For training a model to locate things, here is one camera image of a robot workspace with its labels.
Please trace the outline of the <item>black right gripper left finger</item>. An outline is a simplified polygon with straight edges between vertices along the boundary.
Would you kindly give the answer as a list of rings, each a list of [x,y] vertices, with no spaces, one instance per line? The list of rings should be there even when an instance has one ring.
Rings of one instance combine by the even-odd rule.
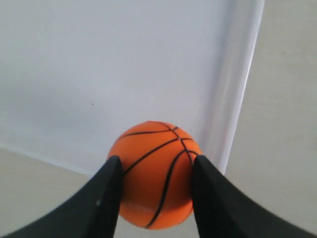
[[[8,238],[112,238],[122,197],[122,163],[112,156],[71,198]]]

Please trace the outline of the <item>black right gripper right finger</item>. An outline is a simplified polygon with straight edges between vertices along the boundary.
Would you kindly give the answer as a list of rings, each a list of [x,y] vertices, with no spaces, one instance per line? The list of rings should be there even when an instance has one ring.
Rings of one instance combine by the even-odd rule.
[[[192,175],[194,216],[201,238],[314,238],[235,187],[204,155]]]

